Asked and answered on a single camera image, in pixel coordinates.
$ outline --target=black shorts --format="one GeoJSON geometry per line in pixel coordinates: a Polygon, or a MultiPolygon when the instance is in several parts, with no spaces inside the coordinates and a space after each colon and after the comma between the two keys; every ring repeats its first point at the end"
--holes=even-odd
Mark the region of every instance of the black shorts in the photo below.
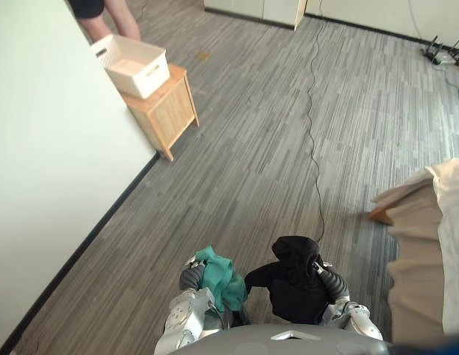
{"type": "Polygon", "coordinates": [[[68,0],[76,18],[100,16],[104,10],[104,0],[68,0]]]}

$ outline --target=power cord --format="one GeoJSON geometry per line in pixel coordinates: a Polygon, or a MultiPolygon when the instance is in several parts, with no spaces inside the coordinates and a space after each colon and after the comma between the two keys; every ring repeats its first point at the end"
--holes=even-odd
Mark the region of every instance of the power cord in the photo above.
{"type": "Polygon", "coordinates": [[[141,13],[139,14],[139,17],[135,20],[137,23],[139,23],[140,20],[142,20],[142,16],[144,15],[144,10],[146,9],[146,6],[147,6],[148,2],[149,2],[149,0],[144,0],[143,1],[142,6],[141,6],[141,13]]]}
{"type": "Polygon", "coordinates": [[[312,150],[310,151],[310,159],[312,159],[313,163],[317,166],[317,176],[315,177],[315,188],[316,188],[317,193],[318,193],[318,202],[319,202],[318,211],[320,212],[321,227],[322,227],[320,237],[316,240],[317,243],[321,242],[321,240],[324,238],[325,219],[324,219],[324,214],[323,214],[323,212],[321,210],[321,193],[320,193],[320,189],[318,188],[318,178],[320,177],[320,166],[318,165],[318,162],[316,161],[316,159],[314,157],[315,140],[313,139],[313,136],[312,136],[313,121],[312,121],[312,118],[310,117],[310,111],[312,111],[313,101],[312,101],[312,96],[310,95],[310,92],[314,88],[315,82],[316,82],[315,73],[313,71],[313,63],[315,62],[315,59],[318,57],[318,54],[320,54],[320,44],[318,43],[318,38],[320,36],[320,33],[321,33],[322,29],[324,28],[324,15],[323,15],[322,10],[321,10],[321,5],[322,5],[323,2],[324,2],[324,0],[320,0],[320,4],[318,5],[318,12],[320,13],[320,17],[321,17],[321,20],[320,20],[321,21],[321,25],[318,28],[318,32],[317,32],[317,35],[315,37],[315,44],[317,45],[317,52],[313,56],[312,60],[310,61],[310,73],[311,73],[311,75],[313,77],[313,83],[312,83],[312,86],[307,90],[307,95],[309,96],[310,106],[309,106],[309,109],[308,109],[308,111],[306,113],[306,116],[307,116],[307,118],[308,118],[308,120],[310,122],[309,137],[312,140],[312,150]]]}
{"type": "MultiPolygon", "coordinates": [[[[412,24],[414,25],[414,28],[415,28],[415,31],[417,32],[417,35],[419,36],[419,38],[423,41],[423,38],[422,38],[422,34],[419,30],[419,27],[417,25],[417,21],[415,20],[415,15],[414,15],[414,10],[412,9],[412,0],[408,0],[408,3],[409,3],[409,12],[410,12],[410,18],[412,20],[412,24]]],[[[433,69],[438,71],[438,72],[443,72],[443,77],[445,78],[445,82],[447,83],[447,85],[451,86],[451,87],[454,87],[456,90],[457,90],[457,96],[458,96],[458,100],[459,100],[459,86],[457,84],[453,84],[449,81],[447,75],[446,75],[446,67],[442,70],[442,69],[436,69],[435,68],[435,65],[433,63],[433,60],[430,61],[432,63],[432,66],[433,66],[433,69]]]]}
{"type": "Polygon", "coordinates": [[[423,41],[422,34],[419,30],[419,26],[417,25],[417,21],[415,20],[414,10],[412,9],[412,0],[407,0],[407,2],[409,3],[410,18],[412,20],[412,24],[414,25],[415,32],[417,32],[417,36],[419,36],[421,41],[423,41]]]}
{"type": "Polygon", "coordinates": [[[434,67],[434,70],[437,71],[437,72],[443,72],[443,77],[445,78],[445,82],[451,86],[451,87],[454,87],[456,90],[457,90],[457,96],[458,96],[458,100],[459,100],[459,86],[457,84],[453,84],[450,82],[450,80],[448,79],[448,77],[446,76],[446,68],[445,69],[436,69],[434,67]]]}

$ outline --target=black baseboard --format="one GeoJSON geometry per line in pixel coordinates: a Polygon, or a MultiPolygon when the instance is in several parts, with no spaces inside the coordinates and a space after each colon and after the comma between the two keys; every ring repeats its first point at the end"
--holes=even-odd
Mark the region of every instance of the black baseboard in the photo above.
{"type": "MultiPolygon", "coordinates": [[[[355,24],[353,22],[342,21],[342,20],[338,20],[336,18],[319,16],[319,15],[315,15],[313,13],[305,13],[305,16],[306,17],[317,18],[319,20],[325,20],[325,21],[328,21],[328,22],[334,22],[336,24],[344,24],[346,26],[355,27],[355,28],[359,28],[359,29],[362,29],[362,30],[368,30],[368,31],[372,31],[372,32],[382,33],[383,35],[402,38],[402,39],[406,39],[407,41],[417,42],[417,43],[420,43],[420,44],[430,44],[430,41],[426,41],[424,39],[411,37],[409,35],[401,35],[400,33],[380,30],[380,29],[375,28],[375,27],[364,26],[362,24],[355,24]]],[[[449,46],[443,46],[443,48],[445,48],[446,50],[450,50],[451,49],[451,47],[449,47],[449,46]]]]}
{"type": "Polygon", "coordinates": [[[98,233],[103,229],[103,227],[108,223],[110,218],[115,214],[118,208],[126,200],[126,198],[131,194],[135,187],[141,182],[142,178],[148,173],[148,171],[154,166],[157,160],[160,158],[160,155],[157,153],[153,158],[146,164],[146,166],[139,172],[139,174],[134,178],[131,184],[124,190],[121,196],[118,197],[116,202],[111,206],[111,208],[104,214],[104,216],[99,220],[98,224],[93,228],[93,230],[88,234],[88,236],[81,242],[80,246],[75,250],[70,259],[61,267],[57,275],[50,281],[45,290],[41,293],[38,299],[34,302],[30,310],[26,313],[21,322],[17,325],[16,329],[12,332],[11,335],[7,338],[6,342],[0,348],[0,355],[9,355],[9,353],[15,348],[17,343],[22,337],[27,326],[32,322],[32,319],[37,315],[38,311],[42,308],[45,302],[48,300],[50,295],[55,291],[58,284],[65,278],[68,271],[75,265],[80,256],[87,250],[91,242],[94,241],[98,233]]]}
{"type": "Polygon", "coordinates": [[[233,18],[239,18],[241,20],[250,20],[253,22],[258,22],[259,24],[270,24],[272,26],[287,28],[292,31],[295,29],[295,27],[291,26],[290,24],[281,24],[275,21],[264,20],[263,18],[257,18],[257,17],[252,17],[252,16],[241,15],[240,13],[232,13],[230,11],[213,9],[212,7],[205,7],[205,11],[207,11],[208,13],[216,13],[217,15],[225,15],[225,16],[229,16],[233,18]]]}

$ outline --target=black garment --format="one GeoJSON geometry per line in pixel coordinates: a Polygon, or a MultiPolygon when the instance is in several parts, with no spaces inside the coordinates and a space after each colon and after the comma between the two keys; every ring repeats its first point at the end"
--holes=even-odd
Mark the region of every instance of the black garment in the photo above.
{"type": "Polygon", "coordinates": [[[68,0],[76,18],[94,18],[104,10],[104,0],[68,0]]]}
{"type": "Polygon", "coordinates": [[[329,295],[312,267],[323,265],[318,244],[307,237],[285,236],[272,245],[280,260],[251,271],[244,281],[251,287],[267,287],[276,316],[293,323],[318,324],[329,295]]]}

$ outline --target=wooden cabinet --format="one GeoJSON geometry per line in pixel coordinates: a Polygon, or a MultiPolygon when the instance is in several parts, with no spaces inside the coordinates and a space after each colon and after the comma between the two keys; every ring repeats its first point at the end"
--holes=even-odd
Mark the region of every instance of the wooden cabinet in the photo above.
{"type": "Polygon", "coordinates": [[[187,70],[169,64],[170,78],[149,98],[140,99],[121,93],[150,143],[172,161],[170,148],[185,129],[199,126],[187,78],[187,70]]]}
{"type": "Polygon", "coordinates": [[[294,30],[304,17],[306,3],[307,0],[204,0],[207,11],[249,16],[294,30]]]}

